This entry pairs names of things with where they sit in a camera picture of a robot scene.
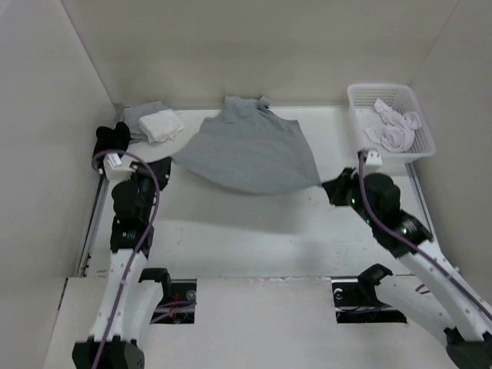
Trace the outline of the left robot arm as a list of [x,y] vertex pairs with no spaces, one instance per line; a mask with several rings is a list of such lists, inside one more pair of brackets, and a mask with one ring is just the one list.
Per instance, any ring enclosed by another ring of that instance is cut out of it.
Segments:
[[111,192],[110,268],[95,322],[85,341],[75,343],[77,368],[143,368],[142,340],[157,306],[172,298],[164,268],[148,268],[160,193],[168,184],[171,158],[134,160],[129,179]]

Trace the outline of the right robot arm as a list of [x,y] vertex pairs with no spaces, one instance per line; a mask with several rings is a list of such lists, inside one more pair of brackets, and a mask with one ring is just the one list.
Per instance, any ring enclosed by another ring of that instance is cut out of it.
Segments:
[[458,368],[491,366],[491,307],[472,291],[443,255],[428,229],[401,208],[401,190],[381,173],[361,177],[345,168],[322,183],[330,203],[352,208],[371,228],[376,242],[420,279],[428,290],[397,281],[374,264],[357,277],[357,295],[365,304],[389,304],[406,314],[443,345]]

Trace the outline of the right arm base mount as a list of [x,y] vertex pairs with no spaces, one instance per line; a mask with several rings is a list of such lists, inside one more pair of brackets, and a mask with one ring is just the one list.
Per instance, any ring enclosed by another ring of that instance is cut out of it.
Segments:
[[406,324],[407,317],[362,291],[357,279],[331,281],[335,319],[339,324]]

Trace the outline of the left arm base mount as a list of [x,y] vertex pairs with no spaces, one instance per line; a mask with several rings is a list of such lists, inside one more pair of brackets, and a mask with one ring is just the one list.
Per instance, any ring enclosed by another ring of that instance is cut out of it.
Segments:
[[197,299],[197,280],[172,280],[171,289],[155,308],[152,324],[193,324]]

